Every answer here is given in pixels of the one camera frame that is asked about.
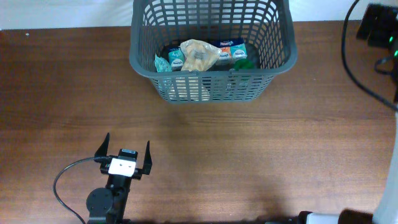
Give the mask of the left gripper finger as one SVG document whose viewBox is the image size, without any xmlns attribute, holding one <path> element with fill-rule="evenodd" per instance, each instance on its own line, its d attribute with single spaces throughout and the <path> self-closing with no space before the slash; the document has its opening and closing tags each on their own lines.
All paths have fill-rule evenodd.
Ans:
<svg viewBox="0 0 398 224">
<path fill-rule="evenodd" d="M 151 154 L 150 154 L 150 141 L 148 141 L 147 145 L 146 145 L 146 152 L 144 155 L 144 163 L 142 166 L 142 173 L 144 175 L 149 175 L 151 169 L 152 169 L 152 158 L 151 158 Z"/>
<path fill-rule="evenodd" d="M 106 157 L 107 156 L 109 140 L 110 140 L 110 134 L 107 133 L 103 143 L 100 145 L 98 150 L 95 152 L 95 157 Z"/>
</svg>

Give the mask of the teal wet wipes pack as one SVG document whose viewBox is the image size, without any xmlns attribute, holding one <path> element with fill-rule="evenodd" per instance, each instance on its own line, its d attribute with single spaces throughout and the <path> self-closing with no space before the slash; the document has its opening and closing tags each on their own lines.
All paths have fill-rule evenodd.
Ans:
<svg viewBox="0 0 398 224">
<path fill-rule="evenodd" d="M 164 72 L 172 71 L 172 67 L 169 64 L 169 62 L 162 57 L 158 57 L 157 55 L 155 55 L 154 65 L 157 70 L 157 73 L 164 73 Z M 165 89 L 169 87 L 169 85 L 171 83 L 171 78 L 163 77 L 161 79 L 153 79 L 153 82 L 155 83 L 155 85 L 157 86 L 159 91 L 164 92 Z"/>
</svg>

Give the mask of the grey plastic shopping basket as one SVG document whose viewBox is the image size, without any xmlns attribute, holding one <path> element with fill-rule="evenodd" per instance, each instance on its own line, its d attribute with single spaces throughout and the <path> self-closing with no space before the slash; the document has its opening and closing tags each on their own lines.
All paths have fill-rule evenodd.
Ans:
<svg viewBox="0 0 398 224">
<path fill-rule="evenodd" d="M 156 57 L 196 39 L 243 39 L 252 69 L 214 66 L 204 72 L 159 73 Z M 129 62 L 170 103 L 251 101 L 297 61 L 288 0 L 135 1 Z"/>
</svg>

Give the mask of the brown paper pouch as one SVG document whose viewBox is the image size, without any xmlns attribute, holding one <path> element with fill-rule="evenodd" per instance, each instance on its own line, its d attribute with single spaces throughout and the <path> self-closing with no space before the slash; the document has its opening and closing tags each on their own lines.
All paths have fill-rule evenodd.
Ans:
<svg viewBox="0 0 398 224">
<path fill-rule="evenodd" d="M 169 48 L 168 60 L 172 71 L 205 72 L 218 60 L 221 49 L 201 40 L 190 39 L 178 47 Z M 199 82 L 196 75 L 177 77 L 176 88 L 169 88 L 170 99 L 179 97 L 182 101 L 207 101 L 209 91 Z"/>
</svg>

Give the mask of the glass jar green lid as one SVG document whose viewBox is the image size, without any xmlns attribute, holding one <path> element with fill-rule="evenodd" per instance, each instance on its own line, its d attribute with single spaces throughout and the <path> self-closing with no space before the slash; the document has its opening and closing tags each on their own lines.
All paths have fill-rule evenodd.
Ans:
<svg viewBox="0 0 398 224">
<path fill-rule="evenodd" d="M 238 71 L 238 70 L 248 70 L 248 69 L 253 69 L 254 68 L 254 63 L 251 62 L 250 60 L 243 58 L 240 60 L 237 60 L 234 63 L 233 68 Z"/>
</svg>

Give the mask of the Kleenex tissue multipack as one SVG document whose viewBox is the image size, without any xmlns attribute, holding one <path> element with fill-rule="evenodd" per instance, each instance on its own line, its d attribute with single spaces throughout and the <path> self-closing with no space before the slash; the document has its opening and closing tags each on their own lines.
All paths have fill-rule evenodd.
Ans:
<svg viewBox="0 0 398 224">
<path fill-rule="evenodd" d="M 172 70 L 204 72 L 214 66 L 232 65 L 247 57 L 242 38 L 215 40 L 211 43 L 190 39 L 168 48 L 168 61 Z"/>
</svg>

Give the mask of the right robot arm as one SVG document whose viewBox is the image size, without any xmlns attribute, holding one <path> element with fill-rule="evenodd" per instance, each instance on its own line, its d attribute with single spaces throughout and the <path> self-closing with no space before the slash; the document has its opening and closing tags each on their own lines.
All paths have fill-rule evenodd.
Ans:
<svg viewBox="0 0 398 224">
<path fill-rule="evenodd" d="M 315 213 L 372 212 L 397 222 L 397 104 L 371 71 L 379 52 L 341 38 L 340 22 L 300 29 L 306 70 L 295 140 L 301 174 L 297 207 Z"/>
</svg>

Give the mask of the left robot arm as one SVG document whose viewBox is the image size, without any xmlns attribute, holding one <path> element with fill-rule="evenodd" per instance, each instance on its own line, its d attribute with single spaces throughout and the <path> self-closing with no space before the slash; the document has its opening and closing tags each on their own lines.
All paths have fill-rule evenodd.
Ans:
<svg viewBox="0 0 398 224">
<path fill-rule="evenodd" d="M 120 149 L 117 156 L 107 155 L 110 135 L 95 152 L 95 162 L 100 163 L 100 172 L 108 176 L 102 188 L 94 189 L 86 199 L 89 211 L 89 223 L 132 223 L 124 218 L 127 198 L 133 180 L 141 180 L 149 175 L 152 169 L 150 143 L 146 145 L 144 162 L 141 168 L 136 167 L 138 152 Z"/>
</svg>

